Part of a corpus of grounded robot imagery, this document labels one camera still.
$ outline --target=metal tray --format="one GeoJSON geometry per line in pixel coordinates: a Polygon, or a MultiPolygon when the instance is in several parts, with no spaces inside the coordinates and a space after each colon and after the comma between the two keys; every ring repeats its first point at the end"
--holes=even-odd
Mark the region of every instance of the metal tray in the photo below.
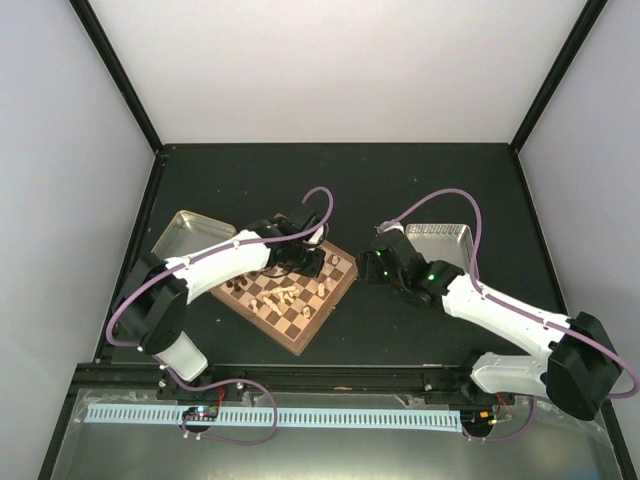
{"type": "Polygon", "coordinates": [[[412,223],[405,230],[425,260],[446,260],[469,272],[473,241],[471,229],[461,223],[412,223]]]}
{"type": "Polygon", "coordinates": [[[229,240],[235,234],[233,225],[180,210],[151,251],[163,259],[181,257],[229,240]]]}

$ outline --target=chessboard square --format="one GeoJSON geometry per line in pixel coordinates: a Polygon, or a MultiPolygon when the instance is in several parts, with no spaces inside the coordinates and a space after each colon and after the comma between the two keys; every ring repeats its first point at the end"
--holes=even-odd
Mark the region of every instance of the chessboard square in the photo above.
{"type": "Polygon", "coordinates": [[[267,323],[270,323],[271,325],[275,326],[279,321],[280,321],[280,315],[278,315],[276,312],[271,311],[271,313],[269,313],[267,315],[267,318],[265,318],[265,320],[267,321],[267,323]]]}
{"type": "Polygon", "coordinates": [[[307,303],[311,297],[313,297],[313,294],[309,290],[303,290],[300,292],[300,295],[298,295],[298,300],[302,300],[304,303],[307,303]]]}
{"type": "Polygon", "coordinates": [[[274,282],[273,280],[269,279],[267,284],[264,286],[264,289],[265,290],[273,290],[277,286],[278,286],[278,282],[274,282]]]}
{"type": "Polygon", "coordinates": [[[245,290],[242,291],[242,296],[238,299],[238,301],[243,305],[249,305],[253,295],[247,293],[245,290]]]}
{"type": "Polygon", "coordinates": [[[287,328],[289,328],[289,325],[291,325],[291,322],[289,320],[287,320],[286,318],[280,318],[280,320],[276,322],[274,327],[279,332],[284,333],[287,331],[287,328]]]}
{"type": "Polygon", "coordinates": [[[284,332],[284,334],[289,337],[291,340],[295,340],[296,337],[298,335],[300,335],[300,332],[302,330],[300,330],[298,327],[296,327],[295,325],[291,324],[289,325],[289,328],[287,328],[287,330],[284,332]]]}
{"type": "Polygon", "coordinates": [[[293,321],[293,324],[298,327],[300,330],[304,330],[309,325],[309,319],[304,318],[303,315],[298,315],[297,318],[293,321]]]}
{"type": "Polygon", "coordinates": [[[267,318],[271,313],[271,309],[262,302],[258,302],[258,313],[256,314],[260,318],[267,318]]]}
{"type": "Polygon", "coordinates": [[[307,306],[307,302],[301,300],[300,298],[296,298],[291,304],[291,310],[295,310],[296,312],[302,312],[302,309],[307,306]]]}
{"type": "Polygon", "coordinates": [[[244,290],[242,289],[240,289],[239,292],[236,292],[235,289],[233,290],[233,292],[231,292],[231,296],[236,300],[240,300],[243,295],[244,295],[244,290]]]}
{"type": "Polygon", "coordinates": [[[264,275],[260,275],[255,280],[256,285],[260,285],[261,287],[264,287],[269,281],[270,281],[270,279],[265,277],[264,275]]]}
{"type": "Polygon", "coordinates": [[[309,300],[308,305],[310,307],[313,307],[316,310],[318,310],[322,306],[323,303],[324,303],[324,301],[320,297],[313,296],[309,300]]]}
{"type": "Polygon", "coordinates": [[[333,280],[338,281],[338,280],[340,280],[340,279],[344,276],[344,273],[342,273],[340,270],[337,270],[337,269],[336,269],[336,270],[334,270],[333,272],[331,272],[331,273],[329,274],[329,276],[330,276],[333,280]]]}
{"type": "Polygon", "coordinates": [[[284,312],[283,317],[293,322],[298,317],[298,315],[298,312],[296,312],[293,308],[290,308],[289,310],[284,312]]]}
{"type": "Polygon", "coordinates": [[[340,263],[338,263],[338,266],[336,268],[341,272],[347,273],[351,268],[351,265],[353,264],[349,260],[345,260],[343,258],[342,260],[340,260],[340,263]]]}
{"type": "Polygon", "coordinates": [[[302,287],[306,287],[309,282],[311,281],[311,279],[309,277],[300,277],[298,278],[298,280],[296,280],[296,283],[302,287]]]}
{"type": "Polygon", "coordinates": [[[262,287],[257,283],[252,283],[251,286],[247,289],[247,292],[249,292],[254,297],[257,297],[261,291],[262,287]]]}

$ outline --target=black floor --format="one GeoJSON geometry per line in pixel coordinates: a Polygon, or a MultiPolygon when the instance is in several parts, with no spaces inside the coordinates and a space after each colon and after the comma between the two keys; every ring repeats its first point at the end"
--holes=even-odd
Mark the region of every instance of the black floor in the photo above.
{"type": "MultiPolygon", "coordinates": [[[[238,229],[286,212],[316,185],[334,194],[330,241],[357,256],[373,227],[422,196],[445,187],[471,193],[482,209],[482,280],[536,306],[558,311],[542,245],[518,169],[506,145],[349,144],[169,147],[143,251],[178,210],[191,210],[238,229]]],[[[325,200],[311,202],[318,209],[325,200]]],[[[466,223],[462,198],[436,199],[411,223],[466,223]]],[[[354,284],[299,357],[289,353],[211,295],[188,309],[186,331],[216,364],[423,365],[459,364],[472,349],[518,349],[470,323],[404,304],[390,288],[354,284]]],[[[118,349],[116,362],[149,359],[118,349]]]]}

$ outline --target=chessboard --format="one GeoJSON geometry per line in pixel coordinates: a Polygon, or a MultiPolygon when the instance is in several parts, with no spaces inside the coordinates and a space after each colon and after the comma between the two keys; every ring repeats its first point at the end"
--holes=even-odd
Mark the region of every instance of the chessboard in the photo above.
{"type": "Polygon", "coordinates": [[[317,278],[284,275],[285,271],[274,268],[237,277],[211,293],[300,355],[358,275],[351,255],[329,242],[318,248],[326,255],[317,278]]]}

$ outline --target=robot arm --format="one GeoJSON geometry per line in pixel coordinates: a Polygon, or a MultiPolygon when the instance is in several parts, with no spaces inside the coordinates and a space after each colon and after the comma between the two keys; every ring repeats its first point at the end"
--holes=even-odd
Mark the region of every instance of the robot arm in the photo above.
{"type": "Polygon", "coordinates": [[[119,325],[139,345],[138,350],[156,356],[182,379],[190,382],[208,366],[207,358],[183,332],[186,308],[198,296],[239,275],[276,265],[300,275],[316,277],[324,265],[325,253],[315,248],[326,235],[323,225],[308,238],[277,241],[318,224],[313,210],[302,204],[289,216],[249,225],[235,237],[184,257],[159,259],[152,253],[141,255],[118,294],[113,310],[156,275],[187,265],[158,282],[125,310],[119,325]],[[261,239],[270,240],[261,243],[261,239]],[[256,243],[244,243],[255,240],[256,243]],[[213,249],[220,250],[206,257],[213,249]]]}
{"type": "Polygon", "coordinates": [[[579,331],[613,351],[598,319],[546,312],[479,282],[476,289],[461,268],[426,262],[399,228],[374,239],[372,250],[360,257],[360,275],[369,283],[391,284],[413,305],[441,309],[490,330],[528,354],[480,356],[470,377],[484,392],[548,397],[570,415],[592,420],[620,376],[620,367],[601,353],[526,316],[579,331]]]}

